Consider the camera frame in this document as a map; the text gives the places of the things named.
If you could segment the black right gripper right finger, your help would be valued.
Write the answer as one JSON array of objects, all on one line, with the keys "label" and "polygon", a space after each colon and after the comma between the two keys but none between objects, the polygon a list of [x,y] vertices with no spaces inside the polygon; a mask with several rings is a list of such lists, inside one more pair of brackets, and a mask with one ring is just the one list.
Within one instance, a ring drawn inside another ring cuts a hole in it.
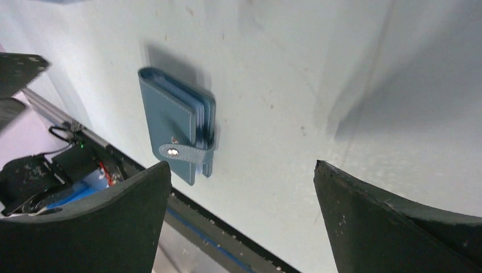
[{"label": "black right gripper right finger", "polygon": [[481,218],[406,199],[318,160],[314,186],[339,272],[480,272]]}]

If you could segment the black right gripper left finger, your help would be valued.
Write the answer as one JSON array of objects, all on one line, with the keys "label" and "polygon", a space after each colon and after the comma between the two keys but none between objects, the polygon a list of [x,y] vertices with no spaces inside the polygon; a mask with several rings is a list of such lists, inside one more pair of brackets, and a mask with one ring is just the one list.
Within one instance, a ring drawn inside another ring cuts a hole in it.
[{"label": "black right gripper left finger", "polygon": [[2,272],[151,272],[171,191],[160,162],[90,196],[1,220]]}]

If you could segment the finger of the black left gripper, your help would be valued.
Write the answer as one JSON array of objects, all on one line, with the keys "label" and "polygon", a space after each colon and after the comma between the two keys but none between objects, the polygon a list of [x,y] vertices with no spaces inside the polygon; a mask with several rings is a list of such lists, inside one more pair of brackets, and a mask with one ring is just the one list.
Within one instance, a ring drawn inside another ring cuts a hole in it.
[{"label": "finger of the black left gripper", "polygon": [[1,98],[12,97],[49,67],[40,55],[1,52]]},{"label": "finger of the black left gripper", "polygon": [[15,121],[27,106],[16,98],[1,98],[1,131],[8,128],[9,124]]}]

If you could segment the blue leather card holder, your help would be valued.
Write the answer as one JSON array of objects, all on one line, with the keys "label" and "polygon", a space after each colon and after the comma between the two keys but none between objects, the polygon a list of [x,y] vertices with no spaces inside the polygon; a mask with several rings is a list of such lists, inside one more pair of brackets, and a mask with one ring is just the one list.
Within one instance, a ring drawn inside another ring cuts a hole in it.
[{"label": "blue leather card holder", "polygon": [[214,97],[154,67],[140,68],[138,79],[154,156],[189,185],[196,175],[210,177],[216,147]]}]

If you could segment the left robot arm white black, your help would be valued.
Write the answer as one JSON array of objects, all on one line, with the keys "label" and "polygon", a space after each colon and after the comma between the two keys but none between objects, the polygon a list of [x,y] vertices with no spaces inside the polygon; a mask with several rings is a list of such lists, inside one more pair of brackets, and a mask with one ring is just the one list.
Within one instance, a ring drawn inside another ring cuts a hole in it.
[{"label": "left robot arm white black", "polygon": [[[14,94],[50,67],[40,55],[1,53],[1,130],[6,130],[27,109]],[[65,148],[17,158],[1,170],[3,216],[36,213],[51,204],[50,197],[68,187],[46,159]]]}]

